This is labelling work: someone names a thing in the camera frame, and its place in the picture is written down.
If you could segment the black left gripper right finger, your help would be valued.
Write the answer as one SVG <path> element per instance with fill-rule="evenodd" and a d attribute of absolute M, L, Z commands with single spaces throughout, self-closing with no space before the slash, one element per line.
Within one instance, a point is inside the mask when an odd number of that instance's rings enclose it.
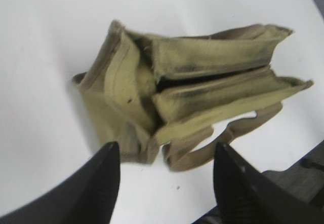
<path fill-rule="evenodd" d="M 323 223 L 323 143 L 284 171 L 259 172 L 216 146 L 214 191 L 223 223 Z"/>

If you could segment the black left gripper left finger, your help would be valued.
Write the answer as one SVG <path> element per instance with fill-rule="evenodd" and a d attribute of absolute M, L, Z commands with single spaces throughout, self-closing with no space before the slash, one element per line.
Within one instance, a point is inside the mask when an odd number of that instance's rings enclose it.
<path fill-rule="evenodd" d="M 1 223 L 110 223 L 120 184 L 117 142 L 105 144 L 77 172 Z"/>

